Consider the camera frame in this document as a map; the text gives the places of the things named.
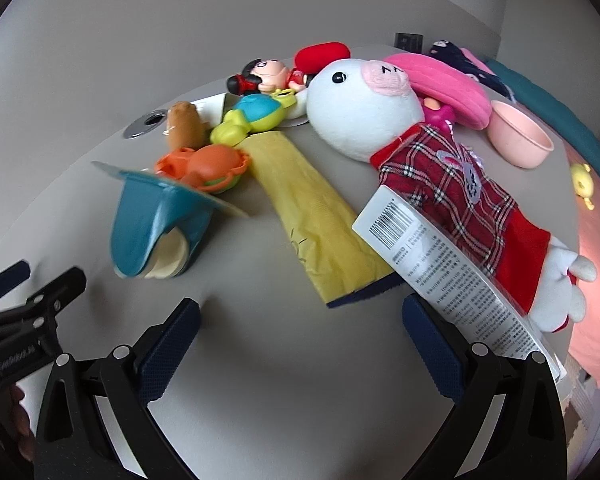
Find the barcode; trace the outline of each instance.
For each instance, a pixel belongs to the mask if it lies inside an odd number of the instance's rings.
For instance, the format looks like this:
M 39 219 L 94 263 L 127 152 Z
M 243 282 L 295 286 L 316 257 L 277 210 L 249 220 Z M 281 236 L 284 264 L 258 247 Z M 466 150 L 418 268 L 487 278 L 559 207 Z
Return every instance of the barcode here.
M 412 223 L 413 219 L 405 215 L 395 202 L 389 202 L 369 232 L 387 249 L 391 249 Z

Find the pink hat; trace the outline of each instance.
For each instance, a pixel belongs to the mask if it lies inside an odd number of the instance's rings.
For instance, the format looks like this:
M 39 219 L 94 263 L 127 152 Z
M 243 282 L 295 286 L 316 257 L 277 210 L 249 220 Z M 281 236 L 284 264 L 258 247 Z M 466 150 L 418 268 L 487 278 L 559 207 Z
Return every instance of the pink hat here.
M 437 59 L 422 54 L 393 54 L 384 59 L 403 69 L 413 89 L 450 105 L 458 122 L 483 130 L 491 117 L 491 102 L 480 86 L 466 74 Z

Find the yellow package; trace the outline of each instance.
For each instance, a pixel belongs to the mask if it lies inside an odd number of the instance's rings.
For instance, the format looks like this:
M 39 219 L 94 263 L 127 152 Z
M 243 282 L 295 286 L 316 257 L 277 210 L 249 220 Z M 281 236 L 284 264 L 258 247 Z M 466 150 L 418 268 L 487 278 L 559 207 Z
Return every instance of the yellow package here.
M 387 279 L 393 269 L 351 229 L 353 210 L 281 132 L 253 135 L 238 147 L 251 157 L 251 173 L 326 304 L 367 298 L 400 282 L 396 275 Z

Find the screw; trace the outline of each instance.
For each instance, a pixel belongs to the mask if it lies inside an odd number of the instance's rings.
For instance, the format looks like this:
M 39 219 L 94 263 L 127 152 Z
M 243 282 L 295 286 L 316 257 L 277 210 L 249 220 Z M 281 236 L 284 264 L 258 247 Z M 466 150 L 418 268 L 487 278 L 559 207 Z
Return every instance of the screw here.
M 471 352 L 479 355 L 480 357 L 484 357 L 489 353 L 489 349 L 487 348 L 487 345 L 483 345 L 482 343 L 474 343 L 471 345 Z
M 119 346 L 113 351 L 113 357 L 116 359 L 124 359 L 129 355 L 129 347 L 128 346 Z
M 56 364 L 58 366 L 64 366 L 69 362 L 69 354 L 60 354 L 58 359 L 56 359 Z
M 546 357 L 544 357 L 544 354 L 542 352 L 533 352 L 531 354 L 531 357 L 539 365 L 541 365 L 544 362 L 546 362 Z

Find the white plush pig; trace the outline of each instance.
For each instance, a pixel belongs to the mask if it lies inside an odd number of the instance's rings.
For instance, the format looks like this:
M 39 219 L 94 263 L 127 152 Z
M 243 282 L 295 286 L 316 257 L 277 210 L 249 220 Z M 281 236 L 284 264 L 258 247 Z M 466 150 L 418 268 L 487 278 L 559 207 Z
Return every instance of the white plush pig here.
M 569 274 L 592 281 L 593 263 L 529 222 L 452 133 L 422 123 L 402 69 L 376 60 L 331 62 L 309 86 L 307 115 L 328 144 L 371 163 L 380 184 L 446 230 L 541 330 L 584 318 L 584 297 Z

